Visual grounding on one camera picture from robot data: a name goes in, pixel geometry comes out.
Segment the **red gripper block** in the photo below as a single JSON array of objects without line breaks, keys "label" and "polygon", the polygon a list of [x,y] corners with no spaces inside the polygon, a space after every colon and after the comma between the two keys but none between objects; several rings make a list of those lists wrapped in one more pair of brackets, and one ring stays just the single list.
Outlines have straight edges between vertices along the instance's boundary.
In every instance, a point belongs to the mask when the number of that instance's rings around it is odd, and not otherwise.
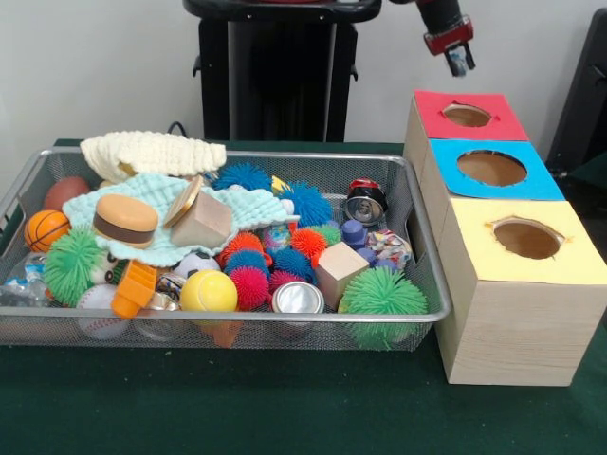
[{"label": "red gripper block", "polygon": [[446,31],[437,34],[426,33],[424,41],[433,56],[444,54],[450,72],[453,76],[459,75],[459,54],[457,50],[450,50],[462,46],[464,48],[466,65],[469,70],[476,67],[469,41],[473,39],[474,30],[468,16]]}]

